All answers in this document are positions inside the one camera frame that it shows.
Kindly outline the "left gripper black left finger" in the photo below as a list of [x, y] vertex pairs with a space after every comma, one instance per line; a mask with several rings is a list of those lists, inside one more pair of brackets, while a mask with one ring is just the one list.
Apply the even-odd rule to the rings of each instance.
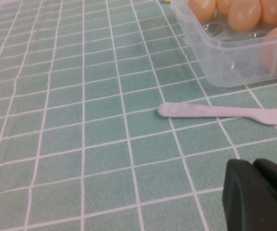
[[277, 192], [253, 163], [227, 162], [222, 202], [229, 231], [277, 231]]

